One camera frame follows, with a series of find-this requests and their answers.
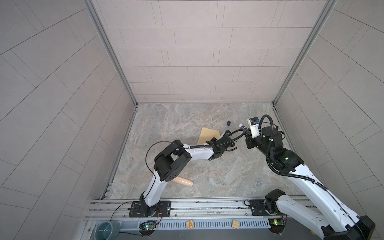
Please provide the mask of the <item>yellow paper envelope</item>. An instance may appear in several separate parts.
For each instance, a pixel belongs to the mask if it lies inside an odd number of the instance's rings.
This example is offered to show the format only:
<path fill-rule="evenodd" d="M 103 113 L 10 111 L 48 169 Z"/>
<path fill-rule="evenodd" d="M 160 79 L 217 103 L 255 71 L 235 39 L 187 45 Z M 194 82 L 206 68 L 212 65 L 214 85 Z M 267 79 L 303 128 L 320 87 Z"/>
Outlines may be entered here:
<path fill-rule="evenodd" d="M 197 144 L 201 145 L 207 141 L 211 141 L 212 138 L 218 139 L 220 137 L 220 131 L 212 130 L 208 128 L 202 128 Z"/>

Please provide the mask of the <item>blue glue stick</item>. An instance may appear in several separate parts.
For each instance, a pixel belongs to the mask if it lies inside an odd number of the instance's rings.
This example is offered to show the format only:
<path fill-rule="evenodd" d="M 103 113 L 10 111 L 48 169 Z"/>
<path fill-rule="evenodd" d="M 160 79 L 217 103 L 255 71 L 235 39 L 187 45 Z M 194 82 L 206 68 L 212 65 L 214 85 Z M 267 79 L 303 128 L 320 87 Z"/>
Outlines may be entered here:
<path fill-rule="evenodd" d="M 240 128 L 241 130 L 245 131 L 246 133 L 249 132 L 249 129 L 247 129 L 243 124 L 240 124 L 240 125 L 239 125 L 239 128 Z"/>

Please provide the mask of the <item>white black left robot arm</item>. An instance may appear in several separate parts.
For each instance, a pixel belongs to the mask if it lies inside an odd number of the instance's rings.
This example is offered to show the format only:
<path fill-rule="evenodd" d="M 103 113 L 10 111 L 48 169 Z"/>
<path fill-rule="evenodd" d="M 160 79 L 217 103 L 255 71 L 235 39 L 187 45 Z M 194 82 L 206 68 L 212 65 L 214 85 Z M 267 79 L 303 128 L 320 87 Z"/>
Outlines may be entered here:
<path fill-rule="evenodd" d="M 187 145 L 180 140 L 168 142 L 169 145 L 155 156 L 152 180 L 138 202 L 140 213 L 149 216 L 157 209 L 167 183 L 178 177 L 189 162 L 217 159 L 235 146 L 235 142 L 230 134 L 222 134 L 200 145 Z"/>

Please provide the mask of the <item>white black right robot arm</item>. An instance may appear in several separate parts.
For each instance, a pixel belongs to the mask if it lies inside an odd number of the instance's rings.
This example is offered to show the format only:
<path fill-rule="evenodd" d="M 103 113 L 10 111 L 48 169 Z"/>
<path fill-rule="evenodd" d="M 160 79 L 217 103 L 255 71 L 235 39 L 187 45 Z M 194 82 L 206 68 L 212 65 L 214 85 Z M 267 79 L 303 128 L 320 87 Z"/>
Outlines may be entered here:
<path fill-rule="evenodd" d="M 288 215 L 322 240 L 369 240 L 375 223 L 368 216 L 360 216 L 347 207 L 325 187 L 293 151 L 283 146 L 282 132 L 275 127 L 245 130 L 248 149 L 257 148 L 266 157 L 268 167 L 277 175 L 287 177 L 309 198 L 319 210 L 297 203 L 282 190 L 266 195 L 265 209 L 270 215 Z"/>

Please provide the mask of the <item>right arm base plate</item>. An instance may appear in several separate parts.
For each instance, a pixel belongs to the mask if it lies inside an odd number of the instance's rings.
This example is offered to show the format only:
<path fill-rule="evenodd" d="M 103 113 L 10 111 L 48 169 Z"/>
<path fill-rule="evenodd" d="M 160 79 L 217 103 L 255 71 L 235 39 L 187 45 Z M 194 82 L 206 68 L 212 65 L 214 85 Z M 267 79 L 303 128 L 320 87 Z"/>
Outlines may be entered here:
<path fill-rule="evenodd" d="M 265 206 L 265 200 L 249 200 L 249 208 L 251 209 L 252 216 L 282 216 L 279 211 L 276 213 L 269 213 Z"/>

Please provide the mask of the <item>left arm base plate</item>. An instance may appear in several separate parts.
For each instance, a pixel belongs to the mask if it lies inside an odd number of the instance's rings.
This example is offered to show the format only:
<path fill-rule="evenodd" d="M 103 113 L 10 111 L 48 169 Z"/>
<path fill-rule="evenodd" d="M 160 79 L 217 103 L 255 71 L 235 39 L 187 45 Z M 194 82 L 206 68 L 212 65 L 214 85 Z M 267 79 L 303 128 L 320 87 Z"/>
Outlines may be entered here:
<path fill-rule="evenodd" d="M 149 207 L 144 200 L 134 201 L 130 208 L 130 218 L 151 218 L 157 215 L 169 217 L 171 210 L 171 201 L 159 201 L 157 204 Z"/>

